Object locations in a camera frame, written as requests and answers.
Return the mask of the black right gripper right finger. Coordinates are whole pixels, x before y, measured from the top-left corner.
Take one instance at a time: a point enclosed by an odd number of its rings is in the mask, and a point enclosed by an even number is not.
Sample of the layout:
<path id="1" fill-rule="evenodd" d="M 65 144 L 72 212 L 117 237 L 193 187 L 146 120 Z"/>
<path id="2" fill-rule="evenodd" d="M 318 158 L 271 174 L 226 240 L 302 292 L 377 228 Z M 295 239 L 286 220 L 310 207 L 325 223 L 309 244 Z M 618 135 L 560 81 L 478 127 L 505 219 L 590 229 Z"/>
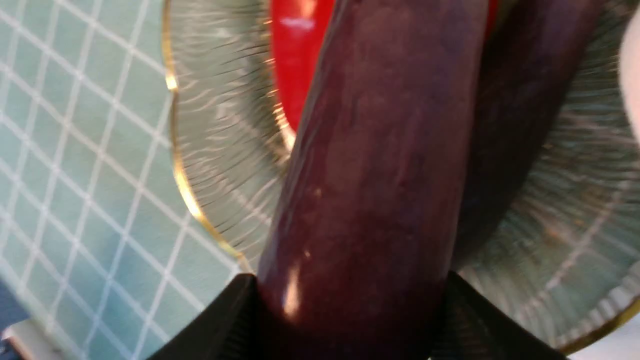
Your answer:
<path id="1" fill-rule="evenodd" d="M 456 272 L 446 280 L 432 360 L 566 360 L 510 319 Z"/>

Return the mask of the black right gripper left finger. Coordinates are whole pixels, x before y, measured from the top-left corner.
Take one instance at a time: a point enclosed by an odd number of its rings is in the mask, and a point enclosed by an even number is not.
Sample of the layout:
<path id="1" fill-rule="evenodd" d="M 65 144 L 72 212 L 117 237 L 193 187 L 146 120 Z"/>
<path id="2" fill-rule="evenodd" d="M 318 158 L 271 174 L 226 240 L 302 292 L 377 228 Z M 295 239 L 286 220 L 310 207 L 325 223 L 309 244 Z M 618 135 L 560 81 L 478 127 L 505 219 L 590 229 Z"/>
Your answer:
<path id="1" fill-rule="evenodd" d="M 259 360 L 258 286 L 250 273 L 224 290 L 151 360 Z"/>

